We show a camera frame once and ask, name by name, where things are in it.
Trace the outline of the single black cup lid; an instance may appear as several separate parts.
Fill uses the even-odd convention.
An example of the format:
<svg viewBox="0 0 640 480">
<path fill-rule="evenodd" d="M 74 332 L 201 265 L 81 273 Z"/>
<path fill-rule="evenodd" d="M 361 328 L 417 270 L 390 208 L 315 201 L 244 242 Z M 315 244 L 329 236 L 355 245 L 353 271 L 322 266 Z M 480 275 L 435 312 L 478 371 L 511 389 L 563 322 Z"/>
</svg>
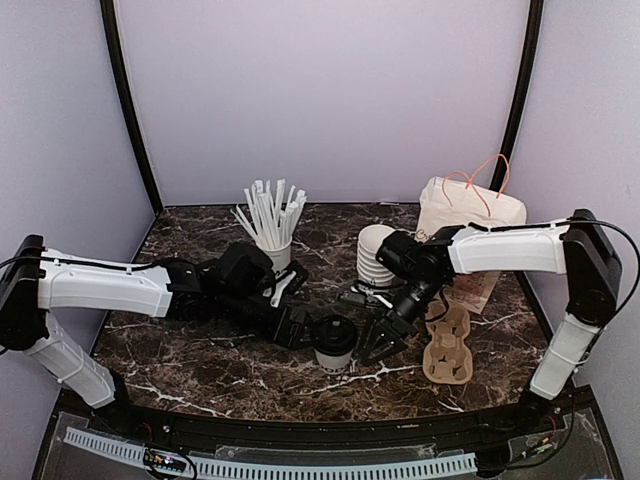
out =
<svg viewBox="0 0 640 480">
<path fill-rule="evenodd" d="M 347 317 L 332 314 L 315 322 L 311 327 L 313 348 L 328 356 L 341 356 L 356 347 L 358 330 Z"/>
</svg>

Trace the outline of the stack of white paper cups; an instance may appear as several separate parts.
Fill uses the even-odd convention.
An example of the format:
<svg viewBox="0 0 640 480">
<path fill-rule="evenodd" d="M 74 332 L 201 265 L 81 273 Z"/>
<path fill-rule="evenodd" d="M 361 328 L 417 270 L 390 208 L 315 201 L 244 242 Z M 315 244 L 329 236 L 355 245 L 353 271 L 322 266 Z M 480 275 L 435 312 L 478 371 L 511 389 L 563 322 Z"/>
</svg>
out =
<svg viewBox="0 0 640 480">
<path fill-rule="evenodd" d="M 377 288 L 392 288 L 401 283 L 401 280 L 376 257 L 383 240 L 394 232 L 393 227 L 383 224 L 372 224 L 359 232 L 356 270 L 360 281 Z"/>
</svg>

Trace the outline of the printed paper takeout bag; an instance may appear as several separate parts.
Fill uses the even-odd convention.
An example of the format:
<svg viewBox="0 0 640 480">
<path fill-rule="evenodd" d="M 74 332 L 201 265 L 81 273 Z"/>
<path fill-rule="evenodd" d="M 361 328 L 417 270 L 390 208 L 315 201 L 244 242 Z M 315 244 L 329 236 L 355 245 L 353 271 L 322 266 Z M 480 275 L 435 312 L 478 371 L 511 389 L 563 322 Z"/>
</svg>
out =
<svg viewBox="0 0 640 480">
<path fill-rule="evenodd" d="M 475 177 L 475 174 L 468 175 L 459 171 L 445 177 L 433 177 L 428 181 L 419 198 L 420 215 L 415 229 L 416 240 L 426 241 L 440 228 L 451 225 L 476 223 L 498 227 L 526 222 L 524 203 L 504 193 L 509 173 L 505 174 L 497 191 L 475 185 Z M 499 276 L 498 272 L 458 276 L 454 285 L 446 290 L 446 294 L 469 312 L 480 314 Z"/>
</svg>

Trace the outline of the single white paper cup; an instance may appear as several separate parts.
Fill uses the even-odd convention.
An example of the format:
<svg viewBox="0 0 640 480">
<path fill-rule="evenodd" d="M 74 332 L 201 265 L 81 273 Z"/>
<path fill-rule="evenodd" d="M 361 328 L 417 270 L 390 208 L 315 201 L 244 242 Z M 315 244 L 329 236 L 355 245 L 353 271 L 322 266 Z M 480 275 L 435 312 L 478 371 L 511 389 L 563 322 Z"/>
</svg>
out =
<svg viewBox="0 0 640 480">
<path fill-rule="evenodd" d="M 349 364 L 354 352 L 354 347 L 346 348 L 314 348 L 317 362 L 323 372 L 329 375 L 338 375 L 349 369 Z"/>
</svg>

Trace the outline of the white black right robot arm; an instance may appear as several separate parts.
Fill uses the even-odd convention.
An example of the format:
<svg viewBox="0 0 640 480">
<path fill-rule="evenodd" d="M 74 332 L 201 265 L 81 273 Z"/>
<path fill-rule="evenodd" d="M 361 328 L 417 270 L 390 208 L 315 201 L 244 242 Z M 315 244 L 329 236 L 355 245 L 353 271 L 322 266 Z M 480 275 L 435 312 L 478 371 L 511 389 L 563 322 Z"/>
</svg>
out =
<svg viewBox="0 0 640 480">
<path fill-rule="evenodd" d="M 420 413 L 482 410 L 513 404 L 556 329 L 568 300 L 565 280 L 550 273 L 504 273 L 488 303 L 471 316 L 468 339 L 474 373 L 464 385 L 435 384 L 422 372 L 425 332 L 410 348 L 370 367 L 343 374 L 351 388 L 366 389 L 363 400 L 380 407 L 407 403 Z M 633 298 L 595 346 L 575 377 L 592 387 L 605 407 L 629 401 L 639 392 L 639 300 Z"/>
</svg>

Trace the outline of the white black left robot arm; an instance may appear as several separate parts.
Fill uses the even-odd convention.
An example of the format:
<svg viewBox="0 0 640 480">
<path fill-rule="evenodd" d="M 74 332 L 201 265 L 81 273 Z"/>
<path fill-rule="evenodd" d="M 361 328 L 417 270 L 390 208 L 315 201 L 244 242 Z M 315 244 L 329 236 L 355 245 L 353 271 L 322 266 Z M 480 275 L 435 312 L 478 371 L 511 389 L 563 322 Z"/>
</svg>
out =
<svg viewBox="0 0 640 480">
<path fill-rule="evenodd" d="M 39 362 L 57 382 L 101 412 L 120 436 L 141 427 L 124 380 L 102 366 L 63 329 L 58 309 L 128 312 L 175 321 L 228 319 L 289 350 L 311 344 L 308 314 L 283 304 L 306 281 L 293 261 L 277 273 L 268 256 L 247 243 L 231 244 L 210 260 L 161 258 L 142 264 L 62 253 L 27 236 L 1 263 L 1 348 Z"/>
</svg>

